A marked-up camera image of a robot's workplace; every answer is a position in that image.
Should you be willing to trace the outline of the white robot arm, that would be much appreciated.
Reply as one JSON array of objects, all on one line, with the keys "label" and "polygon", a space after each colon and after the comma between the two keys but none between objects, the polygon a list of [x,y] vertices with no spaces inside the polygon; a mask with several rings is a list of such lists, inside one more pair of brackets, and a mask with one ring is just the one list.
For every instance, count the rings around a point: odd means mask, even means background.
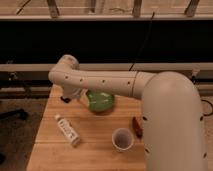
[{"label": "white robot arm", "polygon": [[140,100],[146,171],[208,171],[202,102],[186,76],[82,71],[75,57],[64,55],[48,78],[71,99],[88,89]]}]

